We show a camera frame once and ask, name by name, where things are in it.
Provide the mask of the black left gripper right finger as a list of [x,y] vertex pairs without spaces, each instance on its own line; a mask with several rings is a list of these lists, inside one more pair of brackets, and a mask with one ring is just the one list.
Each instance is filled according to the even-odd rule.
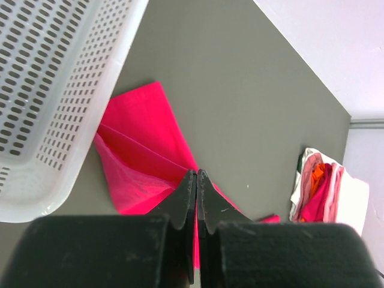
[[261,223],[197,174],[202,287],[381,287],[368,250],[345,224]]

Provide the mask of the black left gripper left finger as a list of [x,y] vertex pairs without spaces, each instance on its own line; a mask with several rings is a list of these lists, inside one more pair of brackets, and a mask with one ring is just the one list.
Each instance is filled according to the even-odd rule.
[[196,172],[145,215],[34,220],[2,287],[189,287],[194,282]]

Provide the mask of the crimson red t shirt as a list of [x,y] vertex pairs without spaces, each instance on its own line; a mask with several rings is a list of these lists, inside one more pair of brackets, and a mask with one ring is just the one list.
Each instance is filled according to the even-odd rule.
[[148,214],[199,169],[160,82],[111,99],[94,145],[122,216]]

